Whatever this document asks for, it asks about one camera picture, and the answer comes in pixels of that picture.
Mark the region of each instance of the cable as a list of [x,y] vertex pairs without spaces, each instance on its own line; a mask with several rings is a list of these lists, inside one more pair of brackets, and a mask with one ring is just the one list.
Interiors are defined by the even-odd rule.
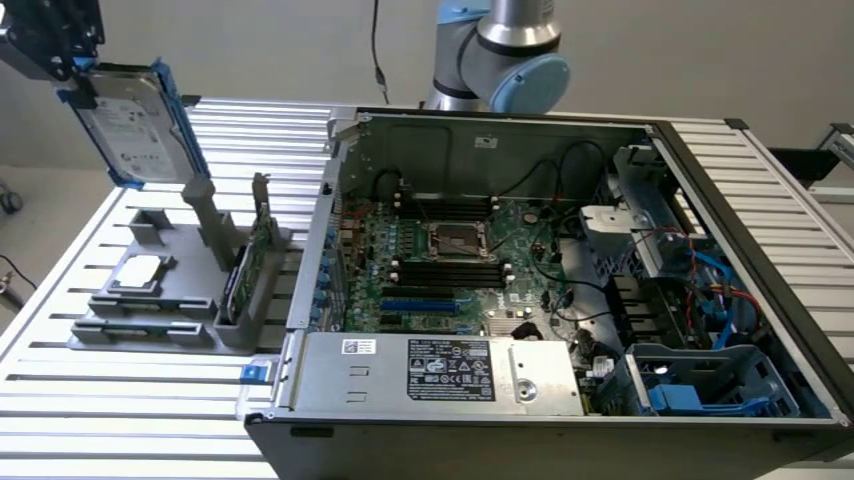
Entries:
[[12,259],[9,257],[7,257],[5,255],[0,255],[0,258],[7,261],[7,263],[12,267],[12,270],[15,270],[15,273],[17,273],[17,276],[21,277],[21,279],[29,284],[32,289],[33,290],[39,290],[39,286],[35,284],[35,282],[32,280],[29,280],[27,275],[24,275],[24,273],[20,271],[20,269],[17,268],[17,265],[15,265],[15,262],[12,261]]
[[599,318],[603,317],[605,315],[611,315],[611,312],[599,312],[594,315],[590,315],[588,317],[584,318],[566,318],[563,315],[560,315],[560,312],[555,312],[558,314],[558,317],[560,318],[560,320],[566,320],[567,322],[586,322],[587,320],[592,320],[594,318]]
[[376,200],[376,187],[379,185],[380,178],[383,178],[390,173],[395,174],[395,176],[398,177],[398,180],[403,178],[403,174],[400,173],[400,170],[396,167],[380,169],[380,171],[376,172],[376,175],[374,176],[374,183],[371,184],[371,195],[368,196],[371,200]]
[[[574,211],[564,213],[562,217],[558,217],[558,221],[562,221],[563,218],[572,215],[572,213]],[[542,267],[539,266],[539,262],[534,258],[534,245],[536,244],[536,240],[539,240],[539,236],[543,234],[543,231],[546,230],[548,223],[550,223],[548,221],[543,223],[543,226],[540,227],[540,229],[536,231],[536,234],[534,235],[534,240],[531,240],[531,246],[528,247],[528,258],[531,260],[531,264],[534,265],[534,268],[536,269],[536,272],[552,282],[563,283],[566,285],[587,285],[588,287],[595,288],[599,292],[605,293],[605,288],[602,288],[595,283],[586,282],[583,280],[566,280],[563,278],[555,277],[554,275],[550,275],[546,271],[543,271]]]
[[602,146],[594,142],[592,140],[579,140],[578,142],[570,143],[570,145],[563,150],[563,154],[560,155],[560,162],[558,163],[558,181],[555,182],[555,196],[560,194],[560,189],[563,188],[563,163],[566,162],[566,157],[575,148],[582,145],[590,145],[597,152],[599,153],[599,163],[602,164],[602,170],[606,170],[606,155],[605,150],[602,150]]
[[558,177],[559,177],[560,176],[560,170],[558,170],[558,165],[555,164],[555,162],[552,162],[547,158],[543,158],[539,162],[536,162],[534,164],[534,166],[531,167],[531,170],[528,170],[528,173],[524,174],[524,176],[519,179],[519,181],[516,183],[514,183],[508,188],[506,188],[499,194],[496,194],[496,196],[498,197],[503,197],[510,192],[512,192],[516,188],[519,188],[519,185],[522,185],[524,183],[524,181],[528,178],[531,178],[531,175],[534,175],[534,172],[536,171],[536,169],[540,167],[540,165],[544,165],[544,164],[551,164],[554,169],[558,171]]
[[383,69],[379,67],[379,59],[376,58],[376,19],[379,16],[379,0],[374,0],[374,18],[371,20],[371,57],[374,58],[374,78],[376,79],[376,85],[379,86],[379,91],[383,94],[383,100],[386,100],[386,105],[391,102],[388,101],[388,85],[386,84],[386,74],[383,73]]
[[647,238],[650,238],[650,236],[658,232],[677,232],[681,233],[682,235],[685,235],[687,237],[687,235],[685,234],[685,231],[679,228],[679,227],[674,227],[671,225],[662,225],[661,227],[655,227],[654,229],[649,230],[647,233],[645,233],[641,238],[631,243],[631,245],[629,245],[629,248],[626,249],[626,252],[623,253],[623,255],[621,255],[621,259],[619,259],[619,263],[617,264],[618,268],[622,270],[623,267],[626,266],[626,262],[629,261],[629,258],[631,256],[631,249],[638,247],[638,244],[646,240]]
[[[711,291],[715,293],[721,293],[722,289],[715,288],[715,285],[713,285]],[[757,328],[759,328],[762,326],[762,307],[759,306],[758,300],[747,292],[738,289],[733,289],[731,294],[734,297],[747,300],[750,302],[750,305],[753,305],[754,314],[757,316]]]
[[507,234],[507,236],[504,238],[502,238],[498,243],[495,243],[495,245],[492,245],[492,248],[490,249],[490,253],[494,253],[499,248],[502,248],[502,245],[504,244],[504,242],[507,242],[507,240],[510,240],[510,237],[512,237],[515,235],[516,232],[510,232]]

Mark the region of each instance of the floor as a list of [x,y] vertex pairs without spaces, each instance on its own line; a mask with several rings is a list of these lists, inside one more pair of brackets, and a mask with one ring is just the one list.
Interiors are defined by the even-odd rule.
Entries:
[[[0,166],[0,179],[24,198],[19,213],[0,214],[0,254],[39,284],[113,185],[100,170]],[[0,274],[8,270],[0,265]],[[32,294],[20,279],[12,280],[12,288],[24,298]],[[0,307],[0,333],[13,318],[15,314]]]

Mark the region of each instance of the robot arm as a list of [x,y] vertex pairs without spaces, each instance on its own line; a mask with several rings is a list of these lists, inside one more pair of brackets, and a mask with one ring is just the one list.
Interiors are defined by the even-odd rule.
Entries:
[[0,0],[0,60],[48,80],[120,187],[210,177],[168,66],[100,63],[97,0]]
[[554,0],[444,0],[424,108],[546,113],[570,82],[559,43]]
[[80,64],[97,58],[104,27],[97,0],[3,0],[0,60],[27,78],[69,87],[69,103],[95,107]]

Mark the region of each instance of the black cable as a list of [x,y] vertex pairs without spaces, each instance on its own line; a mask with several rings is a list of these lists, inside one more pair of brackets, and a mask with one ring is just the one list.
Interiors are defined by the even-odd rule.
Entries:
[[[566,213],[563,215],[563,217],[568,217],[570,215],[572,215],[572,213],[574,213],[574,210],[571,210],[568,213]],[[534,245],[536,244],[536,241],[539,240],[539,237],[543,234],[543,231],[546,230],[546,227],[548,226],[550,223],[551,223],[550,221],[546,221],[546,223],[543,223],[543,226],[540,227],[540,229],[538,230],[536,234],[534,235],[534,240],[531,240],[531,246],[528,247],[528,257],[531,259],[531,263],[534,264],[534,268],[536,269],[538,273],[543,277],[546,277],[548,280],[551,280],[554,282],[563,283],[566,285],[587,285],[588,287],[595,288],[599,292],[606,293],[605,292],[605,288],[602,288],[595,283],[586,282],[583,280],[564,280],[563,278],[558,278],[554,275],[550,275],[546,271],[543,271],[542,267],[539,266],[539,262],[534,258]]]
[[504,195],[507,195],[510,192],[512,192],[516,188],[519,188],[519,185],[522,185],[526,180],[528,178],[531,178],[531,175],[534,175],[534,172],[536,171],[536,169],[540,167],[540,165],[544,164],[551,164],[551,166],[555,168],[555,170],[558,170],[558,165],[555,164],[555,162],[552,162],[551,160],[548,160],[547,158],[543,158],[539,162],[536,162],[534,164],[534,166],[531,167],[531,170],[528,170],[528,173],[524,174],[524,176],[519,179],[519,181],[516,183],[514,183],[508,188],[506,188],[500,193],[496,194],[498,197],[503,197]]
[[386,100],[386,105],[391,102],[388,101],[388,85],[386,84],[386,74],[383,73],[383,69],[379,67],[379,59],[376,58],[376,17],[379,16],[379,0],[374,0],[374,19],[371,20],[371,57],[374,58],[374,78],[376,79],[376,85],[379,86],[379,91],[383,94],[383,100]]
[[15,262],[12,261],[12,259],[9,257],[7,257],[5,255],[0,255],[0,258],[8,262],[8,264],[12,267],[12,270],[15,270],[15,273],[17,273],[17,276],[21,277],[21,279],[29,284],[32,289],[37,290],[39,286],[35,284],[35,282],[32,280],[29,280],[27,275],[24,275],[24,273],[20,271],[20,269],[17,268],[17,265],[15,265]]
[[510,237],[512,237],[514,234],[515,232],[508,233],[507,236],[502,238],[495,245],[492,245],[492,248],[490,248],[490,253],[495,252],[495,250],[500,248],[500,246],[504,244],[504,242],[507,242],[507,240],[510,240]]
[[607,169],[607,165],[606,165],[607,157],[605,155],[605,150],[602,149],[602,146],[597,142],[594,142],[592,140],[579,140],[578,142],[570,143],[570,145],[563,150],[563,154],[560,155],[560,162],[558,163],[558,180],[555,182],[555,196],[560,194],[560,190],[563,189],[563,164],[566,162],[566,157],[570,154],[570,152],[575,150],[578,147],[580,147],[582,145],[590,145],[597,150],[597,152],[599,153],[599,163],[602,164],[602,171],[606,171]]
[[558,315],[558,318],[560,318],[560,320],[566,320],[567,322],[586,322],[587,320],[592,320],[594,318],[603,317],[605,315],[611,315],[611,312],[610,311],[599,312],[595,315],[590,315],[588,317],[584,317],[584,318],[567,318],[556,310],[555,310],[555,314]]
[[371,195],[368,195],[368,198],[371,200],[376,200],[376,186],[379,185],[380,178],[383,178],[390,173],[395,174],[395,176],[398,177],[398,180],[403,178],[403,174],[400,173],[400,170],[398,170],[394,167],[383,168],[379,172],[376,172],[376,175],[374,176],[374,183],[371,184]]

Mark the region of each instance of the warning label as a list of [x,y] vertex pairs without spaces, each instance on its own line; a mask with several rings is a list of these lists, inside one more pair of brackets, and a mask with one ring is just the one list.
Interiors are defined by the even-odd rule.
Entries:
[[495,401],[490,342],[410,340],[407,361],[412,400]]

